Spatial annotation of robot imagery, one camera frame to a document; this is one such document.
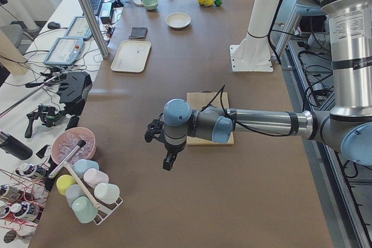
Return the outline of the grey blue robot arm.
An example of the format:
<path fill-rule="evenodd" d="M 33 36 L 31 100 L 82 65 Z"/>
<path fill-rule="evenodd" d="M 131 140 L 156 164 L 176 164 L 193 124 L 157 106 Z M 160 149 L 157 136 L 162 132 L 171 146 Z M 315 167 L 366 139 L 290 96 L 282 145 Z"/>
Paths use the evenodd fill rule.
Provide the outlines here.
<path fill-rule="evenodd" d="M 171 170 L 188 137 L 226 143 L 233 131 L 301 136 L 357 164 L 371 164 L 371 0 L 296 0 L 302 15 L 328 17 L 335 105 L 329 111 L 270 112 L 206 105 L 194 110 L 172 99 L 147 128 L 145 140 L 164 144 Z"/>

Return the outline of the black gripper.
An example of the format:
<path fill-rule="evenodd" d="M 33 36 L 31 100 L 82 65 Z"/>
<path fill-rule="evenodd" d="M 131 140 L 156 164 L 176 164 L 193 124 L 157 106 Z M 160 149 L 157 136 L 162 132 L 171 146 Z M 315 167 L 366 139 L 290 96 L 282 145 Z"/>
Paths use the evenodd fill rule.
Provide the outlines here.
<path fill-rule="evenodd" d="M 151 123 L 147 126 L 147 131 L 144 135 L 145 141 L 150 143 L 153 139 L 164 143 L 164 122 L 161 120 L 162 113 L 157 116 L 156 119 L 153 119 Z M 177 152 L 168 151 L 166 157 L 163 160 L 163 169 L 166 171 L 171 171 L 173 164 L 177 159 Z"/>

